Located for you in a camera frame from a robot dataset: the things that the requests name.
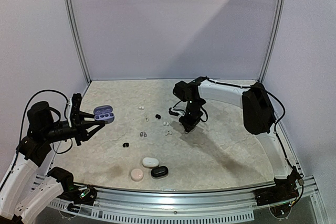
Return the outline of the purple charging case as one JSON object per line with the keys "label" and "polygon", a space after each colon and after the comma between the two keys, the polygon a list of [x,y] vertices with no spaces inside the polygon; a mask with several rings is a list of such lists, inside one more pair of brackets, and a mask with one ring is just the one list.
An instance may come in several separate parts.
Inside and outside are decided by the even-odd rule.
{"label": "purple charging case", "polygon": [[112,123],[115,119],[113,107],[110,105],[102,105],[94,108],[93,114],[96,121],[105,121],[107,124]]}

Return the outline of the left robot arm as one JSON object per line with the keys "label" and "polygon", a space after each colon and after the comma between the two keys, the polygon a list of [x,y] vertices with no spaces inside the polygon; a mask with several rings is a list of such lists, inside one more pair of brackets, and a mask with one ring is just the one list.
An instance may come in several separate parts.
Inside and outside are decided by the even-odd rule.
{"label": "left robot arm", "polygon": [[74,185],[73,174],[63,168],[52,168],[38,188],[26,198],[22,192],[33,174],[51,152],[51,144],[75,139],[77,145],[88,141],[106,123],[95,121],[92,114],[81,112],[80,103],[71,110],[69,121],[55,121],[52,114],[59,111],[46,101],[35,103],[27,112],[27,135],[20,140],[12,165],[1,185],[1,223],[32,223],[55,198],[73,205],[92,206],[97,197],[93,186]]}

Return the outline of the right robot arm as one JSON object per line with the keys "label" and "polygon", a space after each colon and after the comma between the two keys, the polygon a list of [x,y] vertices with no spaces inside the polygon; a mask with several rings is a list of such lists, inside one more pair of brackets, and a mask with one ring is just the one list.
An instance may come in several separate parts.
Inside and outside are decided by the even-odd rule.
{"label": "right robot arm", "polygon": [[256,123],[248,116],[250,108],[243,101],[244,89],[233,84],[221,85],[212,79],[203,81],[199,93],[211,109],[210,120],[190,132],[181,132],[181,139],[216,159],[227,172],[251,175],[255,184],[263,170],[272,171],[274,179],[283,180],[271,190],[276,201],[291,194],[286,179],[298,174],[286,153],[280,132],[273,122],[265,130],[254,131]]}

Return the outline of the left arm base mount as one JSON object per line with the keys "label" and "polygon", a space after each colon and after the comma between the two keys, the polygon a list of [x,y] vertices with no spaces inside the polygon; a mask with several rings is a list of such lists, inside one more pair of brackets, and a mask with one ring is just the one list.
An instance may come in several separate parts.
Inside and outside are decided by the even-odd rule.
{"label": "left arm base mount", "polygon": [[70,201],[74,205],[93,206],[98,195],[92,185],[74,185],[70,190],[63,192],[57,198]]}

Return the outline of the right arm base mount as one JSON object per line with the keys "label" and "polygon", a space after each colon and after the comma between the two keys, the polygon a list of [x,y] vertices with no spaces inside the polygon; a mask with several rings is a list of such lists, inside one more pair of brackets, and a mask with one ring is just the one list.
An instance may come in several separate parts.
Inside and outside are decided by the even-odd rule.
{"label": "right arm base mount", "polygon": [[304,180],[300,179],[274,179],[275,185],[256,189],[253,191],[257,206],[289,202],[288,206],[293,207],[302,198],[304,192]]}

